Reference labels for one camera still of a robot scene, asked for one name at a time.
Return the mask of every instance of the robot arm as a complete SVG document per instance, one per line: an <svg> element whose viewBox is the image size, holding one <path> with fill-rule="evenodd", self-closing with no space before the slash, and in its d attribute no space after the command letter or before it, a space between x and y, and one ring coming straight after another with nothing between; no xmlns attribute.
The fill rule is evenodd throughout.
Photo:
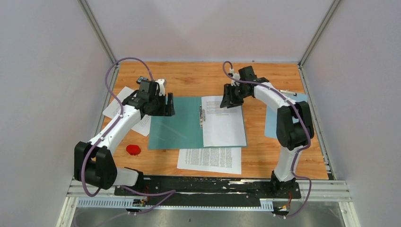
<svg viewBox="0 0 401 227"><path fill-rule="evenodd" d="M232 77L237 76L234 71L231 70L229 75ZM240 80L244 81L255 81L263 83L269 86L271 89L275 89L273 85L266 78L257 78L253 72L252 66L248 66L240 69L239 71ZM273 92L271 89L254 85L254 84L242 84L242 83L231 83L224 85L224 95L220 107L235 107L244 103L244 98L253 96L264 102L274 112L277 113L277 138L281 144L279 162L271 174L271 178L275 188L277 190L286 190L286 186L290 186L291 182L295 181L294 175L291 173L291 165L295 157L296 152L307 144L307 138L305 131L303 130L299 122L293 123L293 117L296 118L294 110L290 105L283 100L279 95ZM312 118L307 102L296 102L291 98L288 98L295 107L297 108L310 137L314 136L314 130L312 125Z"/></svg>
<svg viewBox="0 0 401 227"><path fill-rule="evenodd" d="M165 93L166 81L142 80L139 90L126 97L122 104L123 113L118 112L110 123L89 142L79 142L74 150L74 177L81 181L82 164L89 149L99 139L100 143L91 153L85 168L86 183L93 186L109 189L114 185L134 186L141 180L142 172L128 168L117 168L113 160L113 154L125 135L145 115L150 116L173 116L175 114L173 94L168 93L166 104ZM108 131L117 118L122 118L103 138L102 135Z"/></svg>

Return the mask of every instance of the green folder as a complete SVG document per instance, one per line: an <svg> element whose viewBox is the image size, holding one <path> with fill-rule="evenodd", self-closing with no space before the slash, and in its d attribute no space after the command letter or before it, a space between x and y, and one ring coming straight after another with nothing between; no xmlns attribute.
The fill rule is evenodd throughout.
<svg viewBox="0 0 401 227"><path fill-rule="evenodd" d="M174 116L152 116L148 149L204 148L201 103L202 97L174 97Z"/></svg>

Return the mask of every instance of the wooden table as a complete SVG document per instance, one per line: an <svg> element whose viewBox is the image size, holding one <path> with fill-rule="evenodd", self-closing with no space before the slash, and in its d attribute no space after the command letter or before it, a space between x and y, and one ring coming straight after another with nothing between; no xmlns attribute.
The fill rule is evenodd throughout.
<svg viewBox="0 0 401 227"><path fill-rule="evenodd" d="M235 63L234 69L252 65L258 77L265 77L277 89L288 89L303 93L301 78L296 64ZM155 79L167 80L166 92L178 96L221 96L223 85L230 80L222 72L222 63L212 62L148 62ZM118 94L125 86L138 89L139 76L148 77L147 70L139 62L123 62L114 93ZM270 178L278 159L280 145L277 139L264 136L266 105L248 97L243 105L248 147L242 148L242 174L223 174L177 169L178 150L148 150L148 137L130 131L122 140L114 154L118 167L135 168L147 175L186 175L186 176L234 176ZM105 118L103 126L109 123ZM129 155L125 149L137 144L142 152ZM328 179L317 137L312 139L311 147L300 157L298 175L313 179Z"/></svg>

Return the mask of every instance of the white paper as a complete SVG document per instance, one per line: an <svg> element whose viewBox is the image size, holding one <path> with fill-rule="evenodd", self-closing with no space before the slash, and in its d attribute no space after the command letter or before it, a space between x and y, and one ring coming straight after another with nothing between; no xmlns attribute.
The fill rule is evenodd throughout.
<svg viewBox="0 0 401 227"><path fill-rule="evenodd" d="M177 168L241 174L241 148L180 149Z"/></svg>
<svg viewBox="0 0 401 227"><path fill-rule="evenodd" d="M222 99L223 96L202 97L202 109L206 117L202 123L203 146L246 146L242 108L220 108Z"/></svg>
<svg viewBox="0 0 401 227"><path fill-rule="evenodd" d="M123 101L127 96L132 94L134 90L132 90L129 87L124 87L120 93L118 93L117 98L119 98L121 101ZM103 115L109 118L113 118L120 110L120 105L116 100L113 100L108 107L103 110ZM148 136L150 132L150 120L151 117L148 115L145 115L142 120L134 125L131 129L138 132L139 134L143 136Z"/></svg>

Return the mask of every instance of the wall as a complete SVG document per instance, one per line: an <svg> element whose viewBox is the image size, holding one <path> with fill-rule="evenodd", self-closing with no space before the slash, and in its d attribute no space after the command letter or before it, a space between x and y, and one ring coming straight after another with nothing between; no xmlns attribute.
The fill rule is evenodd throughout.
<svg viewBox="0 0 401 227"><path fill-rule="evenodd" d="M88 0L116 58L299 61L332 0Z"/></svg>
<svg viewBox="0 0 401 227"><path fill-rule="evenodd" d="M305 65L331 162L363 227L400 226L401 2L342 1Z"/></svg>
<svg viewBox="0 0 401 227"><path fill-rule="evenodd" d="M0 226L55 226L110 62L77 1L0 5Z"/></svg>

